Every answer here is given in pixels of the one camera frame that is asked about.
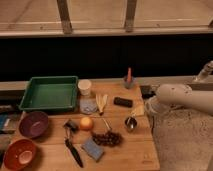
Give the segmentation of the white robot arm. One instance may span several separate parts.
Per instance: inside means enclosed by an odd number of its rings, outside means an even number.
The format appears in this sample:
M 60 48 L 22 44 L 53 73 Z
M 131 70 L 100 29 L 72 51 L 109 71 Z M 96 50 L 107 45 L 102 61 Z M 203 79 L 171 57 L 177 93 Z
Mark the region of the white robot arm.
M 183 106 L 213 116 L 213 91 L 193 90 L 186 84 L 161 84 L 155 95 L 145 102 L 149 115 L 165 114 L 176 106 Z

